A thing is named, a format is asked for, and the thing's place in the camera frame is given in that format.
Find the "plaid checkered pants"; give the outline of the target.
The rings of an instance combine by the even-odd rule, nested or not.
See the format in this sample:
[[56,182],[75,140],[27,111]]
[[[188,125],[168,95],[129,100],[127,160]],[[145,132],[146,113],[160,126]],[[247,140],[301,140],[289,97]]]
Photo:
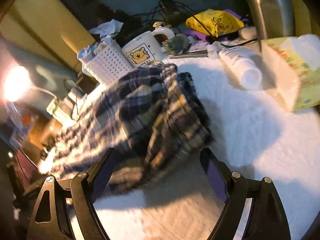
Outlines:
[[140,67],[55,136],[39,169],[57,179],[72,178],[113,148],[116,166],[104,193],[127,193],[156,184],[212,142],[209,126],[190,73],[173,63]]

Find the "milk carton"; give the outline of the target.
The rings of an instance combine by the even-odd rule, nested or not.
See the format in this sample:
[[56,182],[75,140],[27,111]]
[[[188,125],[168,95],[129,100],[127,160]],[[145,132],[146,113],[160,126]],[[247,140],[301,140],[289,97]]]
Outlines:
[[52,115],[63,128],[71,127],[75,124],[72,118],[74,104],[65,97],[63,100],[55,96],[46,108],[46,111]]

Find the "white power strip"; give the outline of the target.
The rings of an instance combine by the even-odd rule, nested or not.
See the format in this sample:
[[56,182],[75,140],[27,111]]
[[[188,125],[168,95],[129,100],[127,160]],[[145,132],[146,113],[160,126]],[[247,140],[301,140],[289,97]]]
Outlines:
[[89,94],[82,94],[80,90],[73,87],[63,98],[62,102],[66,105],[65,112],[69,117],[76,121],[79,115],[84,112],[97,98],[99,98],[101,90],[95,88]]

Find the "blue snack bag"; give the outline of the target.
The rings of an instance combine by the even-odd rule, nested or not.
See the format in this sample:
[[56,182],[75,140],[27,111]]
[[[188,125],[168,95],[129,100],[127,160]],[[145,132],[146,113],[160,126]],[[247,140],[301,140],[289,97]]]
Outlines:
[[11,101],[5,103],[5,108],[10,120],[15,126],[9,142],[14,148],[22,148],[28,133],[35,126],[39,116],[30,111],[27,107],[20,106]]

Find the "white perforated basket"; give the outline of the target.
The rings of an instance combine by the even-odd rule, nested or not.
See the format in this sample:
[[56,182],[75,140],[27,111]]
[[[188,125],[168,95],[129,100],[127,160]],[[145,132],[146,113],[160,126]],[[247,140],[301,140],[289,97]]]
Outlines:
[[85,70],[105,87],[110,86],[134,69],[135,67],[121,52],[121,47],[116,41],[112,41],[85,65]]

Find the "white plastic bottle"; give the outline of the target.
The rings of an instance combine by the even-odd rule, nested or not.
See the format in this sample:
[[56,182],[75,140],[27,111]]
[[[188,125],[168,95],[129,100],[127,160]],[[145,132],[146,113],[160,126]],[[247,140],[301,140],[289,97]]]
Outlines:
[[253,57],[257,54],[245,47],[224,47],[220,42],[206,45],[209,58],[220,57],[237,79],[239,85],[246,90],[257,90],[263,76]]

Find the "tissue box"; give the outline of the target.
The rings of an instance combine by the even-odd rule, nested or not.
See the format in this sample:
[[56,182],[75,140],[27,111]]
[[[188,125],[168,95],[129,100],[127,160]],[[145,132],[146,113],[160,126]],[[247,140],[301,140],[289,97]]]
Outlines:
[[263,62],[288,111],[319,105],[319,36],[260,41]]

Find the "white bear mug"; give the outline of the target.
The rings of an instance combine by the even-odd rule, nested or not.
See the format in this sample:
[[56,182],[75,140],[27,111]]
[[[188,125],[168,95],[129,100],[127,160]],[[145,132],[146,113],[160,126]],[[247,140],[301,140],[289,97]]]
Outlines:
[[161,46],[150,31],[146,31],[128,42],[121,52],[135,66],[140,67],[164,57]]

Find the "yellow plastic bag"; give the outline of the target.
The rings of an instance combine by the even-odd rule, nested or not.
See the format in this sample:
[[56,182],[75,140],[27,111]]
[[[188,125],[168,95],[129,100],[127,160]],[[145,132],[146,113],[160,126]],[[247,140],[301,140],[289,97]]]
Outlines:
[[191,16],[186,20],[185,25],[188,28],[213,37],[237,32],[245,26],[240,19],[231,13],[213,9],[207,9]]

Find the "yellow curtain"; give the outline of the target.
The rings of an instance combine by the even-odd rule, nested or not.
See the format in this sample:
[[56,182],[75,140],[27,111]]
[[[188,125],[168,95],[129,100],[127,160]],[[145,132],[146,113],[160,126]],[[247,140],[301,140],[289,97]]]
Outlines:
[[1,37],[53,63],[74,67],[95,39],[60,0],[1,0]]

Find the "stainless steel thermos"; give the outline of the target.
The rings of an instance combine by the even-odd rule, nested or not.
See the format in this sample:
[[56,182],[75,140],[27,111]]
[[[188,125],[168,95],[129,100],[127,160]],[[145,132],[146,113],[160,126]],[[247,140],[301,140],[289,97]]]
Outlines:
[[291,0],[246,0],[258,38],[293,36],[295,24]]

